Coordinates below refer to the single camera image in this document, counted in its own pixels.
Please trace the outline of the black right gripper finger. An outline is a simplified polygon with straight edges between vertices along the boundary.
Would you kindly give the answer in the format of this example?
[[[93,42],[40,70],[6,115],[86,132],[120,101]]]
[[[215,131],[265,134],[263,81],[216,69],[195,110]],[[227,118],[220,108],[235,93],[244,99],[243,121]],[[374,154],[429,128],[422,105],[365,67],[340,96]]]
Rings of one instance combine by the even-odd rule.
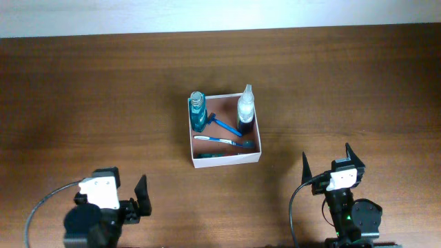
[[[365,164],[358,158],[358,156],[352,150],[350,144],[345,143],[345,149],[346,149],[347,158],[351,160],[351,162],[355,165],[355,167],[365,166]]]
[[[309,166],[309,162],[307,160],[306,154],[302,153],[302,178],[301,183],[305,184],[312,179],[312,173]]]

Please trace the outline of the Colgate toothpaste tube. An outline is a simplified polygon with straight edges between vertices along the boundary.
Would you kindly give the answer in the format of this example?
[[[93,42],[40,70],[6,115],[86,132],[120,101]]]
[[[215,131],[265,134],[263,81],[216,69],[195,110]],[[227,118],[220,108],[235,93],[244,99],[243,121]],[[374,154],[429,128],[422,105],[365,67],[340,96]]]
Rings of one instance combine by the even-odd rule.
[[[198,154],[196,156],[196,158],[197,159],[202,159],[202,158],[218,158],[218,157],[223,157],[223,156],[227,156],[227,154],[213,154],[213,153]]]

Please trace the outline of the blue white toothbrush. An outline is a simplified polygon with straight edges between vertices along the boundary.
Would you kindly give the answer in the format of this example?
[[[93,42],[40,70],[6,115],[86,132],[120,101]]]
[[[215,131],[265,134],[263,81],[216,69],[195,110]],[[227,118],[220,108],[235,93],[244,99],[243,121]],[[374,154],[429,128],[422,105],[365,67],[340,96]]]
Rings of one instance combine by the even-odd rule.
[[[255,148],[255,144],[253,141],[244,141],[243,143],[237,143],[233,140],[229,140],[229,139],[225,139],[225,138],[214,138],[214,137],[202,136],[202,135],[195,135],[195,136],[193,136],[193,138],[196,140],[201,140],[201,141],[212,141],[212,142],[217,142],[217,143],[225,143],[228,145],[232,145],[235,147],[241,147],[241,148],[245,148],[245,149],[254,149]]]

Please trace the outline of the clear foam soap pump bottle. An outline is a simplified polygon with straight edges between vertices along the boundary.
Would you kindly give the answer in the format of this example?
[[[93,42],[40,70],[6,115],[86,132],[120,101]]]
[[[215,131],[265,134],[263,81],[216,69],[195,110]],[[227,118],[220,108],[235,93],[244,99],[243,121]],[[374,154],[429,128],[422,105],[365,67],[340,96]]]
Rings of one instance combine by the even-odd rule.
[[[244,136],[254,128],[254,94],[252,85],[247,84],[237,104],[237,130]]]

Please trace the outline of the blue disposable razor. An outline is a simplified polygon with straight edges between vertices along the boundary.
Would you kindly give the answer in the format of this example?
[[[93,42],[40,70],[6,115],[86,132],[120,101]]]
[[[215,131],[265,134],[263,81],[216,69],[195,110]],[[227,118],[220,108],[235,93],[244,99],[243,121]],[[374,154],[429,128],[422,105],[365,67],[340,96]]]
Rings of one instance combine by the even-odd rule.
[[[242,135],[238,130],[236,130],[235,128],[230,127],[230,126],[227,125],[226,123],[224,123],[224,122],[218,120],[218,119],[216,118],[215,113],[211,113],[211,114],[207,117],[207,124],[209,125],[209,124],[211,124],[211,123],[215,123],[215,124],[219,125],[219,126],[222,127],[223,129],[227,130],[228,132],[231,132],[232,134],[234,134],[234,135],[236,135],[236,136],[238,136],[238,137],[242,137],[242,136],[243,136],[243,135]]]

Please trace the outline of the teal mouthwash bottle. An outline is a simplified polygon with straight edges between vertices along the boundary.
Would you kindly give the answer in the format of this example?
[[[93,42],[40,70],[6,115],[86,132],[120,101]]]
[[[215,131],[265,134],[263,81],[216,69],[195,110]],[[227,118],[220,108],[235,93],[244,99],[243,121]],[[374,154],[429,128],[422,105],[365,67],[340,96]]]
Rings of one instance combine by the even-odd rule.
[[[192,129],[201,133],[207,124],[206,98],[202,92],[192,92],[189,98],[189,117]]]

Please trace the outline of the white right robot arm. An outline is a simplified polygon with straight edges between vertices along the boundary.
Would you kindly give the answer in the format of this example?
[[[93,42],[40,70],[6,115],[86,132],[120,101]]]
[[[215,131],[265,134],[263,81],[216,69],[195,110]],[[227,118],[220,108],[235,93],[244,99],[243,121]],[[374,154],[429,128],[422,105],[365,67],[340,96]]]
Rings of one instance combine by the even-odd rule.
[[[345,145],[346,158],[331,162],[331,169],[313,176],[305,155],[302,156],[302,184],[310,185],[313,195],[324,195],[331,214],[335,238],[327,238],[325,247],[373,247],[379,238],[382,208],[361,198],[355,200],[351,190],[365,173],[365,164]]]

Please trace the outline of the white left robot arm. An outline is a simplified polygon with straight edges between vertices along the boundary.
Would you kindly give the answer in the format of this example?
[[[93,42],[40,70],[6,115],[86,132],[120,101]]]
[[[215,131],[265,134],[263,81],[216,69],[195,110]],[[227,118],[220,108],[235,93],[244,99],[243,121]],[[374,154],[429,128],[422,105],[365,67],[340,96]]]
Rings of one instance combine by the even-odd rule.
[[[65,247],[116,247],[124,225],[138,224],[152,214],[147,191],[147,176],[142,175],[134,188],[135,198],[121,200],[119,169],[96,169],[78,183],[76,206],[65,216]]]

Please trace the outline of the pink cardboard box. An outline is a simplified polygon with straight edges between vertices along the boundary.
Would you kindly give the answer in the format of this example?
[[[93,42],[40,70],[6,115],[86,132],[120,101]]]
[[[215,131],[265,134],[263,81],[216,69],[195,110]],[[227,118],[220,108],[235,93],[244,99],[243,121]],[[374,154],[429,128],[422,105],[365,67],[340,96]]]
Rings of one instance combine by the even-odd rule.
[[[215,113],[218,120],[226,123],[230,127],[236,128],[237,104],[240,96],[240,93],[207,96],[207,113]],[[243,143],[244,141],[253,141],[255,144],[254,149],[244,149],[225,143],[196,140],[193,138],[193,136],[197,134],[198,133],[195,132],[192,128],[189,128],[190,153],[195,168],[237,165],[243,163],[257,163],[262,154],[262,145],[258,121],[254,122],[253,130],[242,137],[238,137],[231,132],[228,132],[215,123],[206,125],[203,132],[201,132],[202,136],[225,138],[233,140],[237,143]],[[227,154],[227,156],[218,158],[196,158],[198,154],[206,153]]]

